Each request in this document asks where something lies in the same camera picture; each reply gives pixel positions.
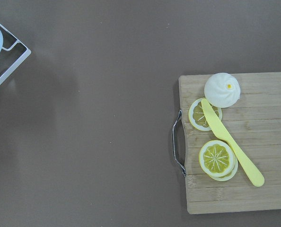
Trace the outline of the lemon slice under knife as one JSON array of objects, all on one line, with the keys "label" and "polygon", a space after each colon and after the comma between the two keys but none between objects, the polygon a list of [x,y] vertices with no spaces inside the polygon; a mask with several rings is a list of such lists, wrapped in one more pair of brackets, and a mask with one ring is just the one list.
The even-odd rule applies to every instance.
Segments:
[{"label": "lemon slice under knife", "polygon": [[188,111],[188,119],[195,129],[200,131],[211,131],[202,109],[202,100],[203,98],[199,98],[191,104]]}]

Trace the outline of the white toy bun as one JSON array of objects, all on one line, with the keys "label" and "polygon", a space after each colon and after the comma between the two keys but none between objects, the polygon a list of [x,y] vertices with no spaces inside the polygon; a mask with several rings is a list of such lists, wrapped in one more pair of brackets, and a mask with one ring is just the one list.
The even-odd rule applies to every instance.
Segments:
[{"label": "white toy bun", "polygon": [[228,73],[210,76],[204,86],[205,98],[215,107],[227,108],[240,99],[241,89],[235,77]]}]

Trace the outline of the bottom lemon slice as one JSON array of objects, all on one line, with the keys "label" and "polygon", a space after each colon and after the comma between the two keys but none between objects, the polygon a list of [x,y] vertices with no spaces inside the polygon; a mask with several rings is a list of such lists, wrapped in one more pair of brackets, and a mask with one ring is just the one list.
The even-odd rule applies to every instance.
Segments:
[{"label": "bottom lemon slice", "polygon": [[230,173],[228,173],[227,175],[222,176],[222,177],[214,177],[211,175],[209,175],[209,177],[213,180],[220,181],[220,182],[228,181],[235,176],[237,169],[238,169],[238,160],[237,160],[237,158],[235,158],[234,167]]}]

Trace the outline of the wooden cutting board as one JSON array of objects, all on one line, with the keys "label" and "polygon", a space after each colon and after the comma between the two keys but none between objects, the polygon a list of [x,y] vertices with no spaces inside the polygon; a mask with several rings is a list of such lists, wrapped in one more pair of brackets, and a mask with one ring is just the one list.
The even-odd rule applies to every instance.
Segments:
[{"label": "wooden cutting board", "polygon": [[262,172],[265,182],[255,187],[239,167],[225,182],[211,179],[199,164],[201,147],[215,139],[189,122],[188,110],[204,97],[208,75],[178,80],[185,136],[186,204],[190,214],[281,209],[281,72],[240,73],[235,78],[240,99],[222,110],[222,122],[237,144]]}]

